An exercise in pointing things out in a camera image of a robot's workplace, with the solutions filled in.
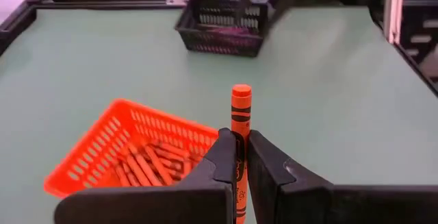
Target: table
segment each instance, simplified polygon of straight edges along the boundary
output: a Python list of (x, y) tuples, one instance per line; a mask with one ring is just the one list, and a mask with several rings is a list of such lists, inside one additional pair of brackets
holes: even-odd
[(365, 8), (295, 9), (255, 59), (187, 52), (180, 12), (38, 11), (0, 57), (2, 223), (52, 222), (44, 177), (113, 99), (220, 128), (240, 82), (253, 129), (327, 180), (438, 184), (437, 100)]

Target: black metal frame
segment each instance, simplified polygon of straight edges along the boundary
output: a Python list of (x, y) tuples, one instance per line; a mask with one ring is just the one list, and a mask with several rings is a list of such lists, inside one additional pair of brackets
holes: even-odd
[(397, 52), (403, 57), (406, 63), (412, 68), (412, 71), (417, 73), (418, 77), (426, 84), (430, 91), (438, 98), (438, 90), (434, 87), (434, 83), (438, 82), (438, 78), (434, 79), (426, 76), (419, 68), (418, 63), (406, 52), (405, 48), (400, 45), (394, 45)]
[[(424, 21), (438, 21), (438, 0), (404, 0), (400, 44), (417, 64), (435, 48), (438, 43), (438, 27), (426, 27)], [(428, 42), (415, 42), (416, 35), (430, 36)]]
[(181, 9), (166, 0), (25, 0), (0, 24), (0, 55), (37, 17), (38, 9), (160, 10)]

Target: orange crayon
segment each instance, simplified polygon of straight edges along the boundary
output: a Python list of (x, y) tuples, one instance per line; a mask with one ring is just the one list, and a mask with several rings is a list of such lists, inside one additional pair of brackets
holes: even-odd
[(129, 166), (126, 165), (126, 163), (122, 163), (122, 166), (123, 166), (123, 170), (126, 173), (126, 176), (128, 177), (129, 183), (131, 183), (132, 186), (140, 186), (140, 183), (138, 182), (135, 175), (131, 172)]
[(155, 145), (155, 146), (157, 146), (157, 147), (159, 147), (159, 148), (161, 148), (161, 149), (165, 149), (165, 150), (167, 150), (167, 151), (169, 151), (169, 152), (172, 152), (172, 153), (174, 153), (174, 154), (180, 155), (180, 156), (182, 156), (183, 158), (187, 158), (187, 157), (190, 156), (189, 151), (185, 151), (185, 150), (180, 149), (180, 148), (178, 148), (178, 147), (175, 147), (175, 146), (173, 146), (173, 145), (166, 144), (166, 143), (164, 143), (164, 142), (162, 142), (162, 141), (153, 140), (153, 141), (152, 141), (152, 144)]
[(171, 153), (169, 151), (165, 151), (163, 149), (160, 149), (159, 147), (154, 147), (156, 154), (159, 157), (163, 157), (169, 160), (178, 160), (180, 162), (184, 161), (184, 157), (180, 155), (175, 155), (174, 153)]
[(192, 154), (192, 155), (190, 155), (190, 159), (192, 159), (192, 161), (194, 161), (194, 162), (201, 162), (203, 157), (200, 155)]
[(158, 180), (157, 176), (154, 174), (154, 172), (152, 171), (151, 167), (149, 166), (149, 164), (146, 162), (146, 160), (142, 157), (142, 155), (140, 155), (138, 153), (138, 150), (135, 146), (133, 146), (132, 144), (128, 145), (129, 150), (131, 151), (132, 154), (135, 155), (136, 160), (138, 162), (138, 164), (140, 165), (142, 172), (144, 174), (146, 174), (145, 178), (148, 179), (150, 181), (149, 186), (152, 184), (153, 186), (163, 186), (163, 184)]
[(122, 184), (122, 186), (131, 186), (131, 184), (129, 183), (129, 180), (125, 174), (125, 171), (122, 168), (122, 165), (117, 164), (115, 169), (116, 169), (116, 174), (118, 176), (118, 179), (120, 180), (120, 183)]
[(187, 177), (189, 175), (190, 171), (192, 170), (192, 163), (187, 159), (183, 162), (183, 176), (182, 178)]
[(192, 169), (196, 168), (196, 166), (198, 166), (198, 164), (199, 164), (199, 162), (192, 161)]
[[(146, 159), (148, 162), (152, 162), (149, 155), (147, 155), (145, 153), (142, 155), (143, 155), (144, 159)], [(178, 170), (178, 171), (183, 169), (182, 163), (179, 163), (176, 160), (168, 160), (166, 158), (158, 158), (158, 160), (168, 169), (174, 169), (174, 170)]]
[[(155, 168), (154, 165), (151, 165), (151, 169), (152, 169), (152, 171), (158, 173), (158, 170), (157, 170), (157, 168)], [(181, 173), (180, 173), (180, 172), (178, 172), (178, 171), (176, 171), (176, 170), (173, 170), (173, 169), (167, 169), (167, 171), (168, 171), (169, 175), (170, 175), (174, 180), (177, 180), (177, 181), (181, 180)]]
[(243, 224), (246, 218), (248, 175), (246, 172), (246, 150), (251, 120), (251, 86), (236, 84), (231, 94), (231, 131), (237, 141), (237, 186), (236, 223)]
[(169, 185), (173, 184), (173, 179), (170, 177), (169, 172), (167, 171), (166, 168), (164, 168), (164, 165), (159, 160), (159, 158), (157, 157), (157, 155), (155, 154), (153, 149), (148, 145), (144, 145), (144, 151), (146, 152), (148, 157), (151, 159), (152, 164), (158, 170), (158, 173), (161, 176), (161, 178), (163, 179), (165, 185), (169, 186)]
[(132, 169), (132, 171), (134, 172), (134, 174), (136, 175), (138, 181), (141, 183), (142, 186), (151, 185), (148, 178), (143, 173), (142, 169), (138, 166), (136, 159), (134, 159), (134, 155), (128, 155), (126, 157), (126, 162), (128, 163), (129, 167)]

